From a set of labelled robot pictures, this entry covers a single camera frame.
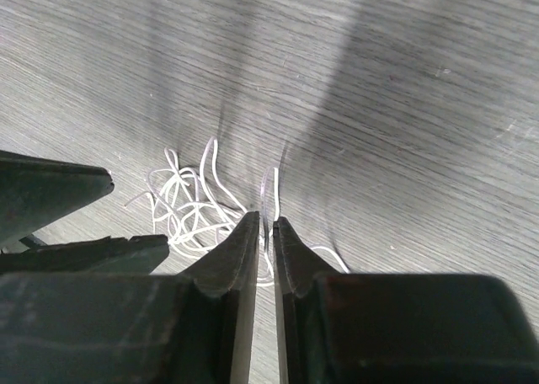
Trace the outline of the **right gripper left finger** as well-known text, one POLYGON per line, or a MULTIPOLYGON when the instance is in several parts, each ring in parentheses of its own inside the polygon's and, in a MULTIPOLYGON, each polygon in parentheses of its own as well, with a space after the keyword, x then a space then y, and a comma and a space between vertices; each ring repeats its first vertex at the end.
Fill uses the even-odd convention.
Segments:
POLYGON ((1 273, 4 383, 246 383, 259 214, 177 275, 1 273))

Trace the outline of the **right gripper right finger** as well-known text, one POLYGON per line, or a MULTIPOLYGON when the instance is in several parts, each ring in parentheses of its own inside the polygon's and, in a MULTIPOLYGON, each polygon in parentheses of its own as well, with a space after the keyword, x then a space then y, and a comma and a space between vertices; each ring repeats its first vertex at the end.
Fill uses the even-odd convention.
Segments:
POLYGON ((501 279, 341 273, 287 219, 273 232, 282 382, 537 382, 537 338, 501 279))

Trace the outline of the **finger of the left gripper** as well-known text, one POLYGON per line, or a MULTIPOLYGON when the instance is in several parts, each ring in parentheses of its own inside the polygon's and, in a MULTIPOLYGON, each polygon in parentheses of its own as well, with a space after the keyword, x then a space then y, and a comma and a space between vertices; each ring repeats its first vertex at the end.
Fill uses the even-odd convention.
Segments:
POLYGON ((164 235, 105 237, 99 240, 38 246, 22 253, 3 253, 1 273, 153 272, 169 256, 164 235))
POLYGON ((4 247, 113 191, 100 167, 1 152, 1 245, 4 247))

